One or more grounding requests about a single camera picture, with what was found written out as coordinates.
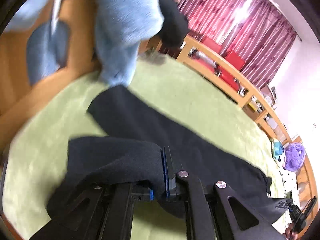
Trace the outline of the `right hand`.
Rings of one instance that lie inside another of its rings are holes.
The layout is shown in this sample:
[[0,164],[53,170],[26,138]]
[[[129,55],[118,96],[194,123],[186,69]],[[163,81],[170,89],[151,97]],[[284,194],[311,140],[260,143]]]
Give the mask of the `right hand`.
[[286,228],[284,236],[286,240],[297,240],[298,233],[294,232],[291,228]]

